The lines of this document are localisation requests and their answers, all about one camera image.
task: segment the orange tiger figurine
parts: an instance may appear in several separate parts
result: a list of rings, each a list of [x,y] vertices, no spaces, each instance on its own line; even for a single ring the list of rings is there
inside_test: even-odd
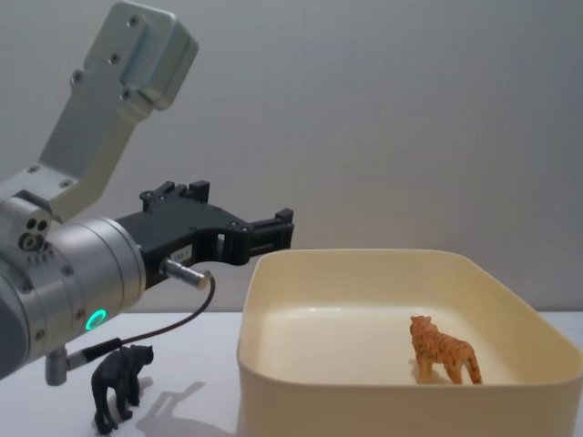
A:
[[[429,382],[434,363],[444,364],[447,376],[454,384],[462,383],[462,366],[466,366],[473,384],[482,383],[474,348],[440,332],[431,322],[431,316],[411,316],[411,342],[419,366],[417,382]]]

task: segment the white table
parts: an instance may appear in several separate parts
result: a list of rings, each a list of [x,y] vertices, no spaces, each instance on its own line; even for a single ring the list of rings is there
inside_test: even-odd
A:
[[[543,313],[583,350],[583,312]],[[165,326],[186,314],[125,314],[68,344],[77,351],[113,337]],[[239,313],[206,313],[177,330],[145,341],[154,362],[140,373],[144,386],[134,417],[112,437],[225,437],[238,431],[240,387],[236,362]],[[98,361],[68,374],[60,387],[45,385],[44,360],[0,381],[0,435],[83,437],[97,435],[91,373]],[[110,402],[114,418],[118,418]],[[574,434],[583,437],[583,403]]]

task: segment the black bear figurine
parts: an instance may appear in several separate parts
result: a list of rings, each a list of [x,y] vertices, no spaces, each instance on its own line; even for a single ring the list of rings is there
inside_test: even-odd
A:
[[[101,434],[109,434],[118,428],[107,406],[107,389],[116,392],[116,405],[119,417],[126,421],[131,418],[129,405],[139,405],[138,374],[142,368],[154,361],[151,346],[123,347],[111,352],[97,366],[91,377],[91,390],[97,411],[95,424]]]

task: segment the green indicator ring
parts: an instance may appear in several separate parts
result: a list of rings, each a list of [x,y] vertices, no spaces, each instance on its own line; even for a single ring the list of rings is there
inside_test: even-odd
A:
[[[89,319],[87,319],[87,323],[85,324],[85,329],[86,330],[94,330],[97,326],[99,326],[101,323],[106,321],[106,318],[107,318],[107,311],[105,311],[103,308],[95,311],[93,314],[91,314]]]

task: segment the plastic container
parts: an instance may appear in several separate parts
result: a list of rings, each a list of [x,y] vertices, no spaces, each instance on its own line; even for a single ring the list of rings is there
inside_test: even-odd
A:
[[[415,380],[410,316],[471,342],[484,384]],[[248,437],[570,437],[583,356],[469,259],[434,250],[264,256],[237,350]]]

